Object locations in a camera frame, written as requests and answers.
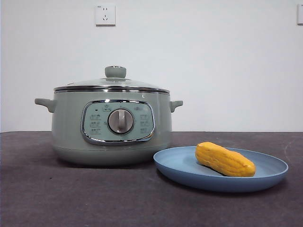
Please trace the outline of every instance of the control panel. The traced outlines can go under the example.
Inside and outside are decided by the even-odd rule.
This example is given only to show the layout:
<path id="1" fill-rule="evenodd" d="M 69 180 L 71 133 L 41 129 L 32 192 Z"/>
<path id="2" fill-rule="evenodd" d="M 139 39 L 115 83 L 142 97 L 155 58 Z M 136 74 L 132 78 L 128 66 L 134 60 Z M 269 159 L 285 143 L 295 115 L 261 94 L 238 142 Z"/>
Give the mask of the control panel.
<path id="1" fill-rule="evenodd" d="M 146 102 L 98 100 L 83 110 L 81 132 L 92 144 L 118 146 L 147 141 L 154 128 L 152 107 Z"/>

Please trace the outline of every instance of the yellow corn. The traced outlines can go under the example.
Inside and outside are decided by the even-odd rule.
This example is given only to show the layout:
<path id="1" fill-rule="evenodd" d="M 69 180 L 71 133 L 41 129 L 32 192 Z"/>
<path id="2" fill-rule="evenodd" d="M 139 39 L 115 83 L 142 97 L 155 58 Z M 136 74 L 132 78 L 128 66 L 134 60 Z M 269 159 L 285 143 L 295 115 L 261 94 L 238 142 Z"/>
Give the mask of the yellow corn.
<path id="1" fill-rule="evenodd" d="M 254 163 L 242 154 L 211 142 L 199 143 L 195 155 L 199 163 L 226 176 L 253 176 L 256 171 Z"/>

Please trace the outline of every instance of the lid knob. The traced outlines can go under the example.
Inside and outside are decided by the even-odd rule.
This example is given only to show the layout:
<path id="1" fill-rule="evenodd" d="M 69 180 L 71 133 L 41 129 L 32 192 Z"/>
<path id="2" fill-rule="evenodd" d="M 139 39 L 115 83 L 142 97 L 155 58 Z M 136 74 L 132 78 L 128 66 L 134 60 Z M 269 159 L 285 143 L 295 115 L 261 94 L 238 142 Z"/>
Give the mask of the lid knob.
<path id="1" fill-rule="evenodd" d="M 125 78 L 126 68 L 122 66 L 107 66 L 105 67 L 105 75 L 107 78 Z"/>

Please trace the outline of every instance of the wall outlet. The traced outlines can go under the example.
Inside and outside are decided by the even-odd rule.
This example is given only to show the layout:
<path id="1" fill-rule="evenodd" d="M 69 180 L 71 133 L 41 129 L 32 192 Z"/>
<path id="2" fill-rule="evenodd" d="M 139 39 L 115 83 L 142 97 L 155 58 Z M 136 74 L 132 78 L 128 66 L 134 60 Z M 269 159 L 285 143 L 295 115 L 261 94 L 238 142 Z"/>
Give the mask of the wall outlet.
<path id="1" fill-rule="evenodd" d="M 111 3 L 97 5 L 95 8 L 96 26 L 116 24 L 116 6 Z"/>

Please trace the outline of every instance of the plate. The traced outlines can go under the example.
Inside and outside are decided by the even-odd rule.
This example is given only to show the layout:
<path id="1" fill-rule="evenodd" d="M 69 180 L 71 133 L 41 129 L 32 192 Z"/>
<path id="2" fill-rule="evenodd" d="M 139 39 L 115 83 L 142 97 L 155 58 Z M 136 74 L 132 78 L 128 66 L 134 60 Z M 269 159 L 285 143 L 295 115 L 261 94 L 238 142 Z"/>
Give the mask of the plate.
<path id="1" fill-rule="evenodd" d="M 153 159 L 161 173 L 169 179 L 190 187 L 215 192 L 254 192 L 270 188 L 285 177 L 286 162 L 255 151 L 227 148 L 250 159 L 256 166 L 252 177 L 224 176 L 201 165 L 194 147 L 169 148 L 157 152 Z"/>

